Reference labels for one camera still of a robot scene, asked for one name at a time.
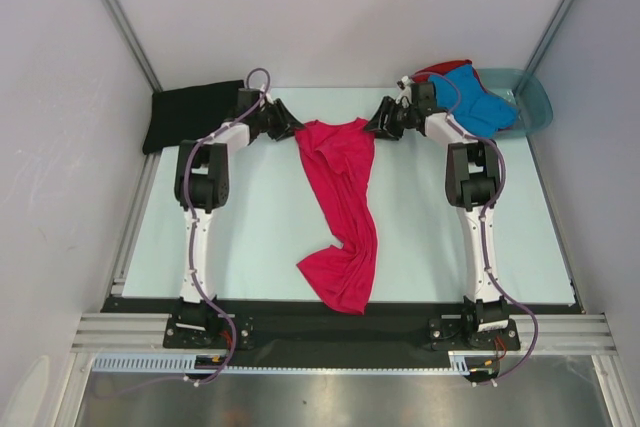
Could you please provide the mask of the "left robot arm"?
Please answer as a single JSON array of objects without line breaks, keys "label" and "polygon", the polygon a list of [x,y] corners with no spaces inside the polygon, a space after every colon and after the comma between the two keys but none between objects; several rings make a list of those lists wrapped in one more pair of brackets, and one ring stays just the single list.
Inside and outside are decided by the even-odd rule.
[{"label": "left robot arm", "polygon": [[186,256],[179,300],[167,322],[163,346],[211,348],[230,334],[220,307],[212,262],[212,234],[230,194],[230,160],[262,134],[274,141],[304,128],[279,98],[264,89],[242,88],[231,118],[200,140],[179,146],[174,196],[186,222]]}]

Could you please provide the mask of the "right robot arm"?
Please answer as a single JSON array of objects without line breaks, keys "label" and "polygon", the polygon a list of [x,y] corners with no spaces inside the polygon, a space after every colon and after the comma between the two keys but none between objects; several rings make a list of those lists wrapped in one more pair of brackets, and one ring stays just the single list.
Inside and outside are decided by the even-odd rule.
[{"label": "right robot arm", "polygon": [[509,330],[507,299],[497,287],[493,233],[494,210],[504,189],[504,158],[494,142],[470,133],[451,108],[438,105],[434,83],[405,77],[398,86],[398,96],[383,97],[364,130],[393,141],[415,130],[444,148],[445,195],[461,223],[467,265],[459,331],[453,336],[484,348]]}]

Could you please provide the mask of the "pink t shirt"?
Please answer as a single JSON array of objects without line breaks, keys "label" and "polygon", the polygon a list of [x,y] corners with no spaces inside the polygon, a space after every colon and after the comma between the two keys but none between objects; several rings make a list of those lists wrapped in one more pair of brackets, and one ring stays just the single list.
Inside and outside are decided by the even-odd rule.
[{"label": "pink t shirt", "polygon": [[378,235],[368,206],[375,157],[366,121],[331,125],[310,121],[295,133],[301,164],[338,246],[330,245],[297,263],[319,299],[330,309],[365,313],[376,272]]}]

